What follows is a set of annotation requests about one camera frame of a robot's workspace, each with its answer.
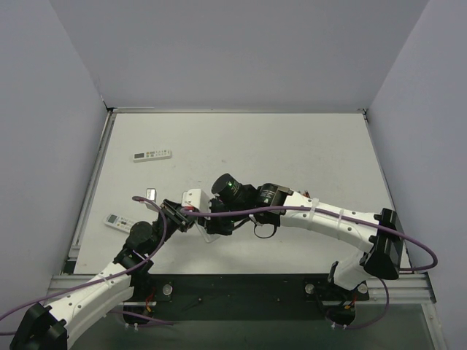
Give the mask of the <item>white remote being loaded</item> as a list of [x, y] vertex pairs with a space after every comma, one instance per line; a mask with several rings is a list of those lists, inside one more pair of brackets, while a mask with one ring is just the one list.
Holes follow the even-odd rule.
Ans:
[[201, 224], [196, 223], [195, 224], [196, 228], [198, 229], [199, 233], [203, 237], [203, 239], [208, 243], [212, 243], [213, 241], [216, 241], [220, 235], [219, 234], [208, 234], [207, 230], [205, 227], [203, 227]]

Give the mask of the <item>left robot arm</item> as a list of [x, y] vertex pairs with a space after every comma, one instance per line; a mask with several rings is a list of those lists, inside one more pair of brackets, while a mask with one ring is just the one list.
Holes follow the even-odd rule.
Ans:
[[11, 349], [70, 349], [76, 340], [119, 303], [141, 300], [150, 290], [152, 258], [176, 232], [195, 220], [183, 213], [186, 203], [165, 200], [155, 206], [156, 221], [138, 222], [123, 248], [88, 282], [55, 293], [52, 303], [30, 302], [9, 345]]

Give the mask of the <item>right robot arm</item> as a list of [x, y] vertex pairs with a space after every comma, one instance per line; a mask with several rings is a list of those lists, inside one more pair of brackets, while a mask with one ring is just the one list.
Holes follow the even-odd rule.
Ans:
[[240, 223], [248, 221], [274, 229], [310, 230], [357, 249], [354, 256], [332, 264], [330, 283], [351, 291], [370, 277], [399, 277], [404, 241], [394, 234], [398, 217], [391, 209], [383, 208], [379, 213], [350, 211], [278, 184], [241, 184], [230, 174], [220, 176], [211, 192], [214, 215], [206, 222], [208, 233], [229, 236]]

